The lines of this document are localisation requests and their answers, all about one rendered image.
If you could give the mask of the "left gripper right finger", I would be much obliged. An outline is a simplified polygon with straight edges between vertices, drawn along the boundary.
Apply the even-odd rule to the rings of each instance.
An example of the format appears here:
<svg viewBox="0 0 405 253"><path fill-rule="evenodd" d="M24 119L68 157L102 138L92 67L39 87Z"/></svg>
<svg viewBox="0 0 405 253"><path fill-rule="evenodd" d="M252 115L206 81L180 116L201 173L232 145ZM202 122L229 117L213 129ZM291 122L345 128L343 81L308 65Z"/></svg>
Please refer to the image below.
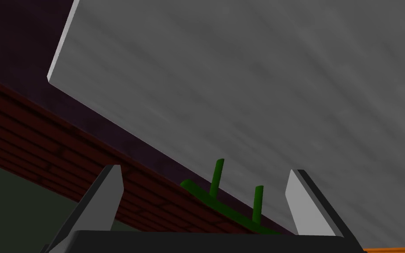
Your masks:
<svg viewBox="0 0 405 253"><path fill-rule="evenodd" d="M285 197L298 235L345 236L341 219L305 170L290 171Z"/></svg>

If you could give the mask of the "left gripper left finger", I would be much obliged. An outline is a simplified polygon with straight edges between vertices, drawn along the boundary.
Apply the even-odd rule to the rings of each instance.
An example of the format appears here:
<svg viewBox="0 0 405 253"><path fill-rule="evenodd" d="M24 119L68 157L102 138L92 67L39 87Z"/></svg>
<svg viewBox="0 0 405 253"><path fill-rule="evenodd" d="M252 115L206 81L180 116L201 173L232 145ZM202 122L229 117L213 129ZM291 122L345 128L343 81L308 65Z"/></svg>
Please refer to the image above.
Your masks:
<svg viewBox="0 0 405 253"><path fill-rule="evenodd" d="M105 166L61 226L49 245L49 252L64 253L76 231L109 231L123 192L121 166Z"/></svg>

